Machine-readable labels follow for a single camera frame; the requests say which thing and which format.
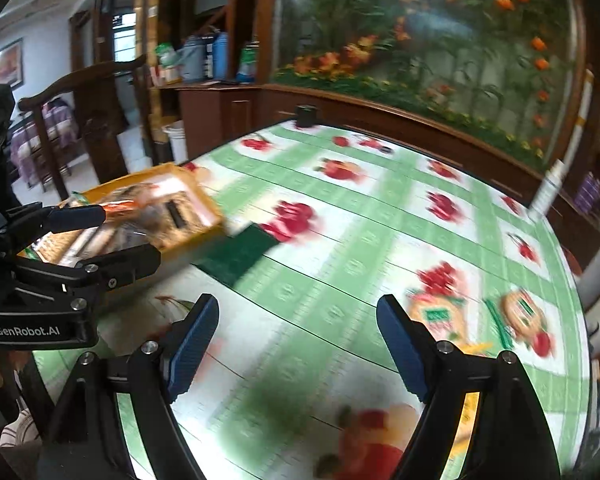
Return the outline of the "white spray bottle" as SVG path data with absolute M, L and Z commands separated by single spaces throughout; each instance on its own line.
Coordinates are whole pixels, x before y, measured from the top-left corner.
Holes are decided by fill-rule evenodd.
M 537 222 L 547 215 L 550 206 L 553 205 L 556 196 L 562 188 L 564 173 L 564 162 L 560 159 L 556 159 L 554 165 L 547 170 L 545 177 L 528 208 L 528 218 L 531 222 Z

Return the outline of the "flower mural panel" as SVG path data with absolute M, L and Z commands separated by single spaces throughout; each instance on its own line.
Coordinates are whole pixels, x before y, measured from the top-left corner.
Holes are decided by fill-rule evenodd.
M 272 78 L 431 118 L 540 170 L 574 24 L 572 0 L 276 0 Z

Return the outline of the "wooden sideboard cabinet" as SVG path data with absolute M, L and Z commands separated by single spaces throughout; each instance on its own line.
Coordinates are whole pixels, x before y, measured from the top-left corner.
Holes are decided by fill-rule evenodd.
M 317 108 L 320 124 L 396 141 L 464 170 L 528 205 L 542 174 L 457 128 L 398 108 L 334 92 L 283 84 L 171 84 L 149 89 L 155 120 L 181 118 L 192 157 L 248 132 L 294 118 L 296 108 Z

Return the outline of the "small green-label cookie pack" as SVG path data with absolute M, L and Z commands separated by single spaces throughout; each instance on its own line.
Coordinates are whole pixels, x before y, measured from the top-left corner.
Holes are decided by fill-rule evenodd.
M 442 296 L 415 294 L 406 310 L 412 321 L 422 323 L 435 340 L 466 344 L 467 326 L 461 307 Z

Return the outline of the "black table clamp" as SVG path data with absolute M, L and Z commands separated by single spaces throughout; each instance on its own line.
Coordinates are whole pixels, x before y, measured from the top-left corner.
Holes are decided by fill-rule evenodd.
M 301 129 L 313 128 L 318 124 L 318 108 L 313 105 L 298 105 L 296 112 L 296 127 Z

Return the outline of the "orange cracker packet with barcode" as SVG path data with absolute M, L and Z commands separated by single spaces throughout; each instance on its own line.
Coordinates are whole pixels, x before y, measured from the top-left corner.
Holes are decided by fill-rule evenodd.
M 149 237 L 160 246 L 181 243 L 204 229 L 204 224 L 185 192 L 158 198 L 143 209 L 138 221 Z

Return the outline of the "dark wooden chair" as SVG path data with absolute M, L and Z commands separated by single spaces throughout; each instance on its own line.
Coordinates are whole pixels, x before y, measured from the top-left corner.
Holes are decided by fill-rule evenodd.
M 114 81 L 117 76 L 129 74 L 132 78 L 134 98 L 140 113 L 140 132 L 144 136 L 144 148 L 153 165 L 159 162 L 157 145 L 152 134 L 149 105 L 149 70 L 147 56 L 132 61 L 101 62 L 76 70 L 63 76 L 35 96 L 22 98 L 18 108 L 33 117 L 41 142 L 43 159 L 52 178 L 56 192 L 65 200 L 69 197 L 58 158 L 47 133 L 43 105 L 62 94 L 71 93 L 74 116 L 79 134 L 90 155 L 99 182 L 105 183 L 129 173 L 126 168 L 117 136 L 125 130 L 125 116 L 118 100 Z

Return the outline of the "dark green snack packet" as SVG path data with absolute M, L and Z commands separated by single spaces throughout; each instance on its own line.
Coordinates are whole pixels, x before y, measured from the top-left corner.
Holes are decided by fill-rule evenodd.
M 222 235 L 193 253 L 192 265 L 233 287 L 279 241 L 262 226 L 249 223 L 235 235 Z

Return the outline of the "blue thermos bottle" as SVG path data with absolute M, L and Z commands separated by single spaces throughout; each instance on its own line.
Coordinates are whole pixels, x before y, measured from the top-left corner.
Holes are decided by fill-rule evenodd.
M 227 77 L 228 69 L 228 35 L 226 32 L 220 32 L 212 44 L 212 65 L 213 78 L 224 80 Z

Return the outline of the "white plastic bucket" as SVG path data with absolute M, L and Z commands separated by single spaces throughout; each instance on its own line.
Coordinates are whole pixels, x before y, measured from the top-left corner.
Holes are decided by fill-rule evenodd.
M 169 138 L 173 160 L 176 164 L 182 164 L 188 161 L 186 135 L 184 124 L 181 120 L 171 122 L 162 127 L 162 131 Z

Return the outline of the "green fruit-print tablecloth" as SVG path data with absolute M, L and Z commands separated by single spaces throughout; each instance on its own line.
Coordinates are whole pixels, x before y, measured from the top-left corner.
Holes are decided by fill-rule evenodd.
M 422 408 L 396 372 L 377 300 L 442 296 L 464 313 L 465 350 L 520 357 L 562 469 L 577 461 L 590 352 L 576 285 L 552 228 L 444 162 L 362 133 L 293 122 L 193 161 L 212 172 L 227 231 L 279 244 L 233 287 L 184 266 L 99 326 L 127 354 L 208 292 L 219 327 L 173 411 L 211 479 L 367 479 L 393 465 Z M 523 289 L 546 330 L 517 339 L 501 300 Z

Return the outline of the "framed landscape painting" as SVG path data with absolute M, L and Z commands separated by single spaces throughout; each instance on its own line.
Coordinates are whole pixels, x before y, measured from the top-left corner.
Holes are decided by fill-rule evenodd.
M 17 89 L 23 83 L 23 39 L 19 38 L 0 50 L 0 84 Z

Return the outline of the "grey kettle jug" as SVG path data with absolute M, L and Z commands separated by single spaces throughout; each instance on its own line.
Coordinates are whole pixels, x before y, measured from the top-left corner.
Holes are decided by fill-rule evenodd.
M 204 80 L 204 63 L 206 62 L 206 45 L 198 36 L 189 36 L 178 50 L 181 77 L 185 82 Z

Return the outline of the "yellow-rimmed white storage box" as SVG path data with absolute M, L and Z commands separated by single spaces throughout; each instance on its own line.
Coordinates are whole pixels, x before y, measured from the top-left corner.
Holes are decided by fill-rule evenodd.
M 194 162 L 167 162 L 74 192 L 65 207 L 99 205 L 101 226 L 48 233 L 21 252 L 23 257 L 75 266 L 79 261 L 149 243 L 168 260 L 224 232 L 224 218 L 211 198 L 212 172 Z

